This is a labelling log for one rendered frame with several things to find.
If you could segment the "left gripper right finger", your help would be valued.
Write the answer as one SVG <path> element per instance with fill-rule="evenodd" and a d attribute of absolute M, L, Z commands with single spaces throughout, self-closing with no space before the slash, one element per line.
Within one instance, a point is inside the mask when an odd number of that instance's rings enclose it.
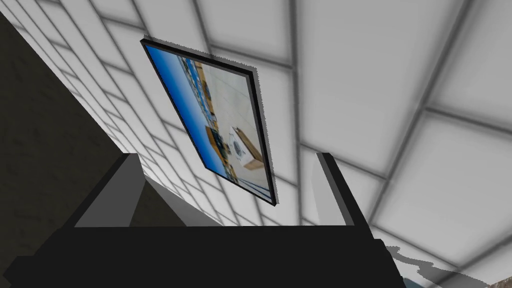
<path fill-rule="evenodd" d="M 368 227 L 369 224 L 332 154 L 317 152 L 315 157 L 311 186 L 319 224 Z"/>

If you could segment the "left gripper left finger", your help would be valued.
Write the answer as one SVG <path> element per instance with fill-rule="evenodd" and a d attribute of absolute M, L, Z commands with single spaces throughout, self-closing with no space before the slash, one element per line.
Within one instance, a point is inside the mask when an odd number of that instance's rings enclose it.
<path fill-rule="evenodd" d="M 123 153 L 62 227 L 129 227 L 143 188 L 139 155 Z"/>

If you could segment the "black framed wall picture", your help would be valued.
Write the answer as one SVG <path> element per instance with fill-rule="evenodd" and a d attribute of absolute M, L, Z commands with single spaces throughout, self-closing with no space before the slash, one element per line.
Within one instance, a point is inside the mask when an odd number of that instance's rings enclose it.
<path fill-rule="evenodd" d="M 256 70 L 150 37 L 140 43 L 203 166 L 276 206 Z"/>

